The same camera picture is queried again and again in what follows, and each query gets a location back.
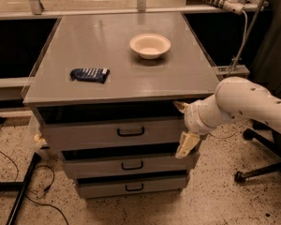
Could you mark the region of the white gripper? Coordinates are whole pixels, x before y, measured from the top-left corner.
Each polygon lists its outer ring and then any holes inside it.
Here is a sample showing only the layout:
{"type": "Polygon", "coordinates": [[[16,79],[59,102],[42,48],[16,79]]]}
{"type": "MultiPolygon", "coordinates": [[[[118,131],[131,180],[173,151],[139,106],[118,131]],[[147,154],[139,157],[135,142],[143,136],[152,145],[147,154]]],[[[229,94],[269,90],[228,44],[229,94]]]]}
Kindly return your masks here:
{"type": "Polygon", "coordinates": [[[189,132],[182,132],[175,154],[176,158],[185,158],[200,142],[200,135],[208,134],[216,128],[214,124],[216,102],[213,98],[206,98],[190,104],[174,101],[173,105],[180,113],[185,113],[185,126],[189,132]]]}

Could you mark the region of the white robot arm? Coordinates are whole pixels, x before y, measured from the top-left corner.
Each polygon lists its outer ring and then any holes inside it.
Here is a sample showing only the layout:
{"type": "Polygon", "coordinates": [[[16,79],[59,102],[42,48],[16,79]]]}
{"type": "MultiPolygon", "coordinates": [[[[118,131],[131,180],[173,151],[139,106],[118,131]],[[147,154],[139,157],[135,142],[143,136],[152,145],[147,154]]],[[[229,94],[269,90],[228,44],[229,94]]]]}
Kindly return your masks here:
{"type": "Polygon", "coordinates": [[[253,119],[281,134],[281,98],[265,87],[241,77],[228,77],[213,95],[192,103],[175,101],[184,115],[185,127],[175,156],[185,158],[204,135],[223,124],[253,119]]]}

